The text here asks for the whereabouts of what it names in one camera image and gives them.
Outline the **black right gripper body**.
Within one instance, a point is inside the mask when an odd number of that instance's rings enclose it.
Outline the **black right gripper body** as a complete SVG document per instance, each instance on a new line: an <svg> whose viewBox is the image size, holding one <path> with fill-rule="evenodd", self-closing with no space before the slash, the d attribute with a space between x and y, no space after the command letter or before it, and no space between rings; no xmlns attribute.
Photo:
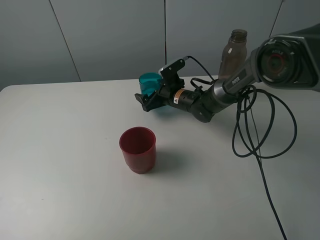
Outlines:
<svg viewBox="0 0 320 240"><path fill-rule="evenodd" d="M200 98L200 93L179 86L170 88L163 84L157 91L156 96L159 100L156 108L170 106L191 113L192 105Z"/></svg>

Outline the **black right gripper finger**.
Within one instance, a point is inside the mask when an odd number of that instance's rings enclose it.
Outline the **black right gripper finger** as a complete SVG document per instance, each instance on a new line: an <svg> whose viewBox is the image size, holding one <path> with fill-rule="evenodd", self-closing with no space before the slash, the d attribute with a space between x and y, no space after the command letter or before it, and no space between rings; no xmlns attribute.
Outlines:
<svg viewBox="0 0 320 240"><path fill-rule="evenodd" d="M168 104L170 91L166 89L155 90L152 94L135 93L135 99L141 104L144 111L151 111Z"/></svg>

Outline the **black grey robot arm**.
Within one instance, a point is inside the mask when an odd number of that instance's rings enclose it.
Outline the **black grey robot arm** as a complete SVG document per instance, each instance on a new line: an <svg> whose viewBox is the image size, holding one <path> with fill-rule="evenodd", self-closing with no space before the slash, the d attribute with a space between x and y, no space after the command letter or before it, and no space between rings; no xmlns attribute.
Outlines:
<svg viewBox="0 0 320 240"><path fill-rule="evenodd" d="M264 83L275 89L320 90L320 26L314 25L288 34L277 34L260 47L228 79L213 79L203 91L185 89L185 82L178 76L189 56L167 64L159 70L160 87L152 94L136 93L134 96L145 112L171 106L191 113L203 123L240 100L242 91L254 83Z"/></svg>

